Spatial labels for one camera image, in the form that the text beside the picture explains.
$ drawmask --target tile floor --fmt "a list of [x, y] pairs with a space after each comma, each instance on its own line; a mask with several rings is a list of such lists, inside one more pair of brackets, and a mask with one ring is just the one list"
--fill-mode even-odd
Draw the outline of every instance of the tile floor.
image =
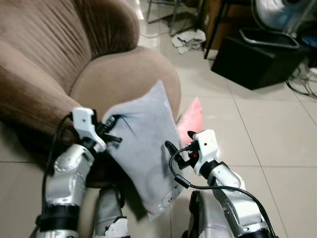
[[[239, 173], [247, 189], [262, 201], [275, 232], [280, 238], [316, 238], [317, 101], [295, 95], [284, 84], [250, 91], [213, 73], [202, 52], [178, 54], [168, 35], [160, 35], [168, 31], [164, 22], [145, 22], [145, 0], [129, 2], [140, 20], [140, 45], [160, 51], [178, 71], [181, 111], [194, 97], [200, 98], [205, 127], [216, 132], [220, 159]], [[170, 7], [154, 4], [151, 17], [169, 13]], [[28, 237], [40, 211], [42, 171], [3, 124], [0, 148], [1, 237]], [[196, 176], [190, 179], [205, 183]], [[188, 226], [190, 194], [190, 189], [184, 191], [152, 223], [133, 212], [140, 204], [128, 201], [123, 213], [129, 218], [132, 237], [180, 238]], [[89, 237], [92, 201], [97, 195], [98, 190], [88, 189], [80, 221], [83, 238]]]

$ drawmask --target pink cloth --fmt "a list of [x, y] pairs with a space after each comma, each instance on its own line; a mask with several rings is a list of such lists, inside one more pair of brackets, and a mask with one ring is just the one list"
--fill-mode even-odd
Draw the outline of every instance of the pink cloth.
[[187, 131], [199, 132], [204, 130], [203, 108], [198, 98], [193, 100], [177, 121], [177, 129], [184, 145], [193, 141], [188, 136]]

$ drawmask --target sofa cushion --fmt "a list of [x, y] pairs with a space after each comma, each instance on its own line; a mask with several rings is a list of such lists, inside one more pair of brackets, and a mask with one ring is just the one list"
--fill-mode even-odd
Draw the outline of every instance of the sofa cushion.
[[19, 50], [66, 93], [91, 60], [73, 0], [0, 0], [0, 41]]
[[92, 58], [137, 47], [139, 21], [125, 0], [75, 0]]
[[[35, 144], [43, 141], [35, 135], [41, 132], [50, 144], [60, 118], [80, 105], [21, 51], [0, 40], [0, 52], [0, 120]], [[63, 139], [70, 143], [72, 124], [63, 128]]]
[[140, 98], [161, 80], [177, 118], [180, 82], [174, 66], [158, 52], [137, 47], [92, 61], [77, 79], [70, 96], [97, 110], [99, 119], [112, 106]]

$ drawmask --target black speaker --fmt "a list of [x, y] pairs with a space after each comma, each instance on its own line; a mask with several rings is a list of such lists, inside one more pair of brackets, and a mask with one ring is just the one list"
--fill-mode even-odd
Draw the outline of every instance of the black speaker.
[[226, 37], [211, 70], [246, 88], [257, 89], [285, 81], [309, 49], [251, 45], [240, 37]]

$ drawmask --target cable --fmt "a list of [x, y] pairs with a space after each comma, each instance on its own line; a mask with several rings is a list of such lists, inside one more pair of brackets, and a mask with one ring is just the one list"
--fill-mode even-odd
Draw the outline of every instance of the cable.
[[166, 34], [168, 34], [168, 33], [169, 33], [169, 32], [164, 32], [164, 33], [158, 34], [158, 35], [156, 35], [156, 36], [146, 36], [146, 35], [143, 35], [143, 34], [140, 33], [140, 36], [146, 37], [146, 38], [148, 38], [148, 39], [153, 39], [153, 38], [157, 38], [157, 37], [162, 36], [162, 35], [166, 35]]
[[57, 139], [59, 138], [59, 134], [61, 131], [61, 127], [63, 126], [64, 122], [66, 121], [67, 118], [71, 118], [71, 114], [67, 114], [66, 116], [64, 116], [64, 118], [60, 121], [54, 137], [53, 137], [53, 141], [50, 147], [50, 153], [49, 153], [49, 157], [46, 163], [46, 168], [43, 174], [43, 180], [42, 180], [42, 212], [41, 214], [44, 215], [45, 213], [45, 208], [46, 208], [46, 182], [47, 182], [47, 178], [48, 178], [48, 174], [49, 174], [49, 169], [50, 169], [50, 165], [52, 163], [52, 159], [53, 159], [53, 151], [54, 151], [54, 147], [55, 144], [57, 142]]
[[60, 121], [60, 123], [59, 123], [59, 125], [58, 125], [58, 127], [57, 127], [57, 129], [55, 131], [54, 137], [53, 137], [53, 141], [52, 141], [52, 144], [51, 144], [51, 147], [50, 147], [49, 157], [48, 157], [48, 160], [47, 160], [47, 163], [46, 163], [46, 168], [45, 168], [45, 171], [44, 171], [44, 174], [43, 174], [43, 180], [42, 180], [42, 210], [41, 210], [40, 216], [38, 216], [37, 219], [36, 219], [36, 226], [33, 229], [31, 235], [29, 236], [29, 238], [35, 238], [35, 235], [36, 235], [37, 231], [40, 228], [41, 216], [45, 214], [45, 208], [46, 208], [46, 182], [47, 182], [47, 178], [48, 178], [48, 174], [49, 174], [49, 168], [50, 168], [50, 164], [51, 164], [52, 159], [53, 159], [53, 151], [54, 151], [54, 147], [55, 147], [55, 144], [57, 142], [57, 139], [59, 138], [61, 127], [63, 126], [63, 124], [64, 124], [64, 122], [66, 121], [67, 118], [71, 118], [71, 113], [69, 113], [66, 116], [64, 116], [64, 118]]
[[259, 210], [261, 212], [261, 214], [263, 215], [263, 218], [267, 224], [267, 227], [269, 229], [269, 232], [271, 233], [271, 235], [273, 237], [275, 237], [275, 232], [274, 232], [274, 229], [272, 227], [272, 224], [269, 220], [269, 217], [267, 215], [267, 212], [266, 210], [264, 209], [263, 205], [261, 204], [261, 202], [254, 196], [252, 195], [251, 193], [243, 190], [243, 189], [240, 189], [240, 188], [237, 188], [237, 187], [230, 187], [230, 186], [197, 186], [197, 185], [192, 185], [189, 181], [187, 181], [183, 176], [181, 176], [180, 174], [177, 174], [173, 167], [172, 167], [172, 162], [173, 160], [175, 159], [175, 157], [180, 154], [181, 152], [183, 151], [188, 151], [188, 150], [191, 150], [190, 146], [188, 147], [185, 147], [185, 148], [182, 148], [180, 150], [178, 150], [176, 153], [174, 153], [171, 158], [169, 159], [169, 162], [168, 162], [168, 166], [169, 166], [169, 169], [171, 171], [171, 173], [175, 176], [175, 180], [180, 183], [182, 186], [184, 186], [185, 188], [188, 188], [188, 187], [191, 187], [191, 188], [194, 188], [194, 189], [202, 189], [202, 190], [217, 190], [217, 189], [229, 189], [229, 190], [234, 190], [234, 191], [238, 191], [240, 193], [243, 193], [247, 196], [249, 196], [253, 201], [255, 201], [255, 203], [257, 204], [257, 206], [259, 207]]
[[[294, 92], [301, 94], [301, 95], [305, 95], [307, 97], [313, 98], [313, 99], [317, 99], [317, 94], [313, 92], [309, 82], [316, 82], [315, 80], [309, 79], [309, 77], [306, 78], [301, 78], [299, 75], [301, 74], [301, 69], [298, 67], [297, 68], [299, 70], [298, 75], [291, 75], [290, 78], [285, 80], [286, 85], [293, 90]], [[296, 88], [294, 88], [291, 83], [290, 83], [290, 79], [297, 79], [305, 88], [306, 92], [302, 92]]]

